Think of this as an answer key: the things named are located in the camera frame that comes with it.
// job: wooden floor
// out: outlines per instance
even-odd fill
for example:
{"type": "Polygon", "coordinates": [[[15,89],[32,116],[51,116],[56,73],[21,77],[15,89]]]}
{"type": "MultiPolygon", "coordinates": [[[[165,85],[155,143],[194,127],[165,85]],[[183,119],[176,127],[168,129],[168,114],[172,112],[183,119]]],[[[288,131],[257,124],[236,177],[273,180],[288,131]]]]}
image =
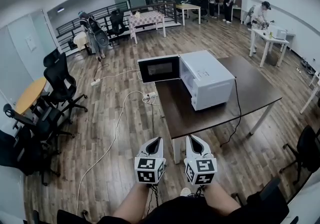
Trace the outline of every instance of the wooden floor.
{"type": "MultiPolygon", "coordinates": [[[[100,69],[97,77],[137,69],[137,60],[142,58],[200,50],[208,50],[217,58],[243,56],[273,86],[280,89],[282,100],[275,104],[271,114],[253,136],[248,136],[249,130],[264,109],[243,118],[231,142],[222,148],[219,147],[220,143],[229,138],[238,120],[196,135],[209,143],[217,158],[218,172],[214,178],[229,194],[242,192],[247,197],[259,191],[272,177],[278,175],[280,168],[292,162],[293,155],[283,150],[282,145],[290,143],[295,146],[307,124],[317,130],[319,110],[312,102],[303,114],[299,113],[312,90],[305,82],[310,81],[310,78],[304,71],[300,74],[296,70],[296,67],[301,66],[296,55],[287,51],[281,67],[265,63],[264,68],[259,68],[263,42],[259,41],[257,54],[250,58],[250,33],[246,27],[240,25],[238,20],[227,25],[220,19],[210,19],[201,25],[197,21],[186,20],[186,26],[167,29],[166,38],[162,30],[139,33],[137,45],[133,39],[122,39],[120,46],[107,52],[103,61],[110,66],[100,69]]],[[[280,52],[274,48],[272,54],[279,56],[280,52]]],[[[80,102],[87,106],[88,112],[74,110],[73,124],[65,126],[64,130],[76,134],[74,139],[70,136],[59,137],[62,154],[55,156],[52,168],[57,168],[61,177],[51,176],[48,187],[41,185],[38,175],[26,178],[24,199],[29,223],[32,223],[32,210],[39,211],[41,220],[48,223],[56,223],[59,209],[76,213],[80,179],[114,139],[115,125],[126,95],[136,90],[144,93],[155,90],[154,84],[142,84],[136,71],[105,78],[98,86],[91,87],[99,64],[94,56],[87,56],[86,52],[69,56],[68,66],[70,74],[77,81],[77,94],[88,95],[88,99],[80,102]]],[[[78,214],[83,209],[88,210],[87,219],[92,223],[112,214],[128,194],[135,183],[134,157],[139,147],[152,138],[151,106],[142,102],[139,93],[132,93],[124,106],[117,140],[105,158],[86,175],[81,186],[78,214]]],[[[181,189],[190,185],[184,174],[183,161],[179,165],[174,164],[166,120],[160,117],[158,106],[154,107],[154,125],[156,135],[164,138],[167,163],[159,184],[159,203],[162,203],[179,196],[181,189]]],[[[280,189],[287,200],[299,189],[309,173],[303,170],[300,183],[293,186],[296,175],[294,166],[280,175],[280,189]]]]}

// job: white desk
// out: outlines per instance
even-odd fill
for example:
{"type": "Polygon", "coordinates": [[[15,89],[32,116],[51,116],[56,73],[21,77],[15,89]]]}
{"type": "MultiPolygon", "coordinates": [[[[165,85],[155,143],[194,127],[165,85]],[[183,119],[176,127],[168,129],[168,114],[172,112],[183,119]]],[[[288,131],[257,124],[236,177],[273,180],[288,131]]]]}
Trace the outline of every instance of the white desk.
{"type": "Polygon", "coordinates": [[[264,66],[266,57],[268,52],[271,52],[272,50],[272,46],[273,44],[283,44],[284,48],[282,51],[282,54],[277,62],[277,66],[280,67],[282,60],[284,59],[285,53],[286,53],[286,49],[287,49],[287,45],[289,44],[289,42],[287,40],[282,40],[282,39],[275,39],[275,38],[270,38],[268,35],[268,32],[266,30],[260,30],[260,29],[252,29],[252,31],[255,33],[255,37],[253,38],[253,42],[251,44],[251,50],[250,50],[250,54],[249,56],[252,57],[253,56],[253,50],[255,48],[255,43],[256,43],[256,38],[257,36],[263,38],[266,43],[265,43],[265,47],[264,47],[264,51],[263,51],[263,56],[261,59],[261,63],[260,63],[260,68],[262,68],[264,66]]]}
{"type": "Polygon", "coordinates": [[[199,24],[201,24],[201,8],[200,6],[184,3],[184,4],[177,4],[175,6],[177,9],[182,10],[182,24],[185,26],[185,10],[186,10],[186,17],[189,18],[189,10],[198,10],[199,15],[199,24]]]}

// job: extension cord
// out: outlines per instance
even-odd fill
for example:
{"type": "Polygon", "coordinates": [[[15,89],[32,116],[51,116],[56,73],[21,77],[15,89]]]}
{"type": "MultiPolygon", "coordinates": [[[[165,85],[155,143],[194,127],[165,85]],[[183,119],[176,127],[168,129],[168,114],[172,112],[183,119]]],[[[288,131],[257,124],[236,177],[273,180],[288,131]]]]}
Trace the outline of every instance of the extension cord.
{"type": "Polygon", "coordinates": [[[98,78],[97,80],[95,80],[95,81],[93,81],[93,82],[91,83],[91,86],[96,86],[97,84],[100,83],[100,81],[101,81],[101,79],[98,78]]]}

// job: forearm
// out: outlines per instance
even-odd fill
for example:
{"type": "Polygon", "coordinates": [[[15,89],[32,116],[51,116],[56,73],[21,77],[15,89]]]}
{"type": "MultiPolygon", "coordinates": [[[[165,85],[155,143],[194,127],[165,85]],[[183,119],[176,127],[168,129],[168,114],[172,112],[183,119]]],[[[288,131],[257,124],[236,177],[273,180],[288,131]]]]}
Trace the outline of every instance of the forearm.
{"type": "Polygon", "coordinates": [[[208,206],[223,216],[240,208],[240,205],[217,183],[207,185],[204,190],[204,197],[208,206]]]}
{"type": "Polygon", "coordinates": [[[149,188],[146,184],[136,183],[113,216],[124,219],[131,224],[138,223],[145,213],[148,194],[149,188]]]}

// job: white shoe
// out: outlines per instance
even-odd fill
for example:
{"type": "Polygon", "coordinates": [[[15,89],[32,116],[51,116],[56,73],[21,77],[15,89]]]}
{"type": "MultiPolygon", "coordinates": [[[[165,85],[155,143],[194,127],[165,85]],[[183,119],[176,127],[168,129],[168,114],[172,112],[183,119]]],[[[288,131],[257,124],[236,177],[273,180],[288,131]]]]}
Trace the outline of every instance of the white shoe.
{"type": "Polygon", "coordinates": [[[180,197],[187,197],[191,194],[191,190],[188,187],[184,187],[180,192],[180,197]]]}

